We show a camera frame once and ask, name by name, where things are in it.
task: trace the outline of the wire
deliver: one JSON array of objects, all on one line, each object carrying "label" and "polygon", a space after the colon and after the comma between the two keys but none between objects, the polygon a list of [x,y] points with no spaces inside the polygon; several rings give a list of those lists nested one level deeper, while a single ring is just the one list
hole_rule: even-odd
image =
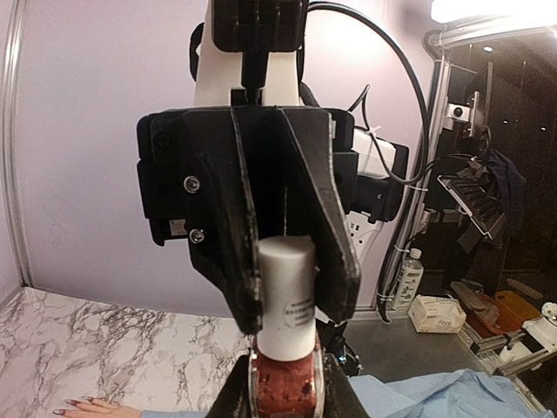
[{"label": "wire", "polygon": [[369,119],[367,118],[367,93],[364,95],[364,100],[362,101],[362,118],[364,119],[364,126],[367,131],[370,132],[372,128],[369,125]]},{"label": "wire", "polygon": [[364,87],[364,90],[359,94],[356,101],[352,103],[352,105],[348,108],[348,112],[354,111],[359,106],[359,104],[362,103],[362,100],[367,97],[367,92],[369,92],[370,87],[371,86],[369,84],[366,84],[366,87]]},{"label": "wire", "polygon": [[470,154],[464,154],[460,152],[456,152],[454,154],[444,155],[443,157],[437,157],[436,159],[430,161],[426,166],[426,172],[430,172],[433,167],[438,164],[439,162],[443,161],[444,159],[458,159],[461,161],[470,161],[473,158]]},{"label": "wire", "polygon": [[345,6],[343,4],[323,2],[323,1],[311,2],[308,11],[314,11],[314,10],[335,11],[343,15],[352,17],[353,19],[356,19],[359,22],[363,23],[365,26],[367,26],[369,29],[373,30],[377,35],[379,35],[381,39],[383,39],[391,47],[391,49],[399,58],[399,61],[402,63],[402,66],[404,67],[406,74],[410,79],[412,88],[418,100],[419,114],[421,116],[422,136],[421,136],[420,148],[419,148],[420,155],[418,161],[419,164],[418,173],[412,179],[408,179],[408,180],[401,179],[398,176],[392,175],[392,172],[388,170],[388,167],[386,167],[385,159],[382,157],[379,148],[378,148],[378,152],[381,159],[381,164],[383,164],[384,168],[387,169],[386,172],[389,175],[392,175],[395,181],[403,185],[415,185],[420,180],[422,180],[426,175],[427,154],[429,151],[429,117],[427,115],[427,105],[426,105],[424,92],[421,90],[418,77],[416,76],[416,73],[412,65],[410,64],[410,61],[408,61],[408,58],[406,57],[403,50],[399,47],[399,45],[391,37],[389,37],[389,35],[384,30],[382,30],[377,24],[372,22],[368,17],[362,15],[357,10]]},{"label": "wire", "polygon": [[[440,74],[440,63],[435,65],[435,74]],[[428,109],[430,111],[429,116],[431,117],[431,109],[433,108],[435,97],[437,95],[437,90],[439,89],[438,84],[432,85],[432,91],[429,98],[429,106]],[[418,172],[418,165],[415,165],[413,168],[413,174]],[[426,178],[422,179],[419,186],[423,187],[426,184]],[[406,194],[404,204],[402,205],[402,209],[399,215],[399,221],[394,230],[394,234],[391,237],[391,241],[389,242],[389,247],[387,248],[386,255],[384,261],[381,265],[381,269],[379,272],[379,283],[378,283],[378,295],[376,296],[377,301],[377,310],[379,312],[379,316],[383,322],[386,324],[390,323],[390,320],[387,315],[386,311],[386,301],[382,300],[379,297],[379,294],[384,294],[387,292],[388,287],[390,286],[391,282],[398,278],[399,270],[397,270],[397,266],[400,263],[400,259],[404,257],[403,253],[396,251],[396,246],[404,246],[406,242],[406,238],[410,235],[412,231],[412,222],[409,219],[414,219],[416,217],[417,212],[419,211],[420,206],[415,205],[414,202],[418,201],[418,191],[415,189],[410,188],[408,193]]]}]

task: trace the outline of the light blue fabric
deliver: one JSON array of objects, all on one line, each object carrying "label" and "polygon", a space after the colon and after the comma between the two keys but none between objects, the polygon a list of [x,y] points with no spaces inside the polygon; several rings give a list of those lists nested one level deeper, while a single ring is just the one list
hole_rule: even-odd
[{"label": "light blue fabric", "polygon": [[[385,384],[371,376],[350,380],[373,418],[554,418],[533,414],[503,377],[460,370]],[[205,413],[145,411],[141,418],[201,418]]]}]

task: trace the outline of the white bottle cap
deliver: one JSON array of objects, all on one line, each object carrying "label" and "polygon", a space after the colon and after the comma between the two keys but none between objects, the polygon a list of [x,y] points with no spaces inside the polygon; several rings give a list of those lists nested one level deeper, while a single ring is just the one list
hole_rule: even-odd
[{"label": "white bottle cap", "polygon": [[421,250],[419,250],[418,248],[413,248],[412,250],[410,250],[410,257],[419,260],[419,257],[421,257]]},{"label": "white bottle cap", "polygon": [[305,358],[315,348],[315,246],[309,237],[259,241],[263,329],[258,349],[276,361]]}]

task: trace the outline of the sleeve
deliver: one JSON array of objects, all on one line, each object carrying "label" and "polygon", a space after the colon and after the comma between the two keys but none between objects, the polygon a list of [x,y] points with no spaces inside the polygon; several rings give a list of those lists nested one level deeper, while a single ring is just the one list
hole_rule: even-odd
[{"label": "sleeve", "polygon": [[144,411],[141,418],[204,418],[205,412],[157,412]]}]

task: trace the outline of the white marble countertop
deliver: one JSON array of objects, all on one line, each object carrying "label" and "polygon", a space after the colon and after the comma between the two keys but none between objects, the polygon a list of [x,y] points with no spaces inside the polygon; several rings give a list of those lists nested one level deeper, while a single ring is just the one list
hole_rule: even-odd
[{"label": "white marble countertop", "polygon": [[233,319],[25,288],[0,312],[0,417],[48,417],[83,395],[139,409],[207,410],[246,348]]}]

